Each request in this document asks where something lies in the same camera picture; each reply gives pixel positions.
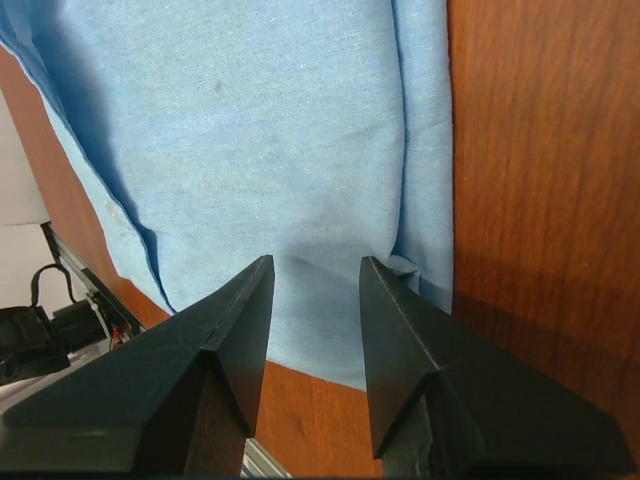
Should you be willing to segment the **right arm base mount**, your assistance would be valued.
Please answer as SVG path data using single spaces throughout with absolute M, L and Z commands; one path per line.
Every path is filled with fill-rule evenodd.
M 71 304 L 49 317 L 39 303 L 40 277 L 55 269 L 64 275 Z M 97 311 L 88 300 L 73 295 L 70 272 L 59 264 L 46 265 L 30 282 L 28 306 L 1 310 L 1 384 L 56 373 L 71 366 L 69 356 L 107 338 Z

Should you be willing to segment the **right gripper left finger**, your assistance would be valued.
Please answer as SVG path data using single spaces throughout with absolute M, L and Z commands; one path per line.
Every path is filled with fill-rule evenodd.
M 271 256 L 9 408 L 5 475 L 237 475 L 256 431 Z

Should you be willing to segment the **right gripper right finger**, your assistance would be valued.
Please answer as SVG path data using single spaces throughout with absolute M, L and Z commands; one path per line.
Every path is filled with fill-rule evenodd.
M 377 259 L 359 302 L 372 450 L 387 475 L 628 475 L 613 416 L 422 299 Z

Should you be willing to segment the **light blue long sleeve shirt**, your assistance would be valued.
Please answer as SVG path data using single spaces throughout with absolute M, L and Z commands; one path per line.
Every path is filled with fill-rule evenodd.
M 272 255 L 272 362 L 363 389 L 373 256 L 449 310 L 443 1 L 5 1 L 118 274 L 168 312 Z

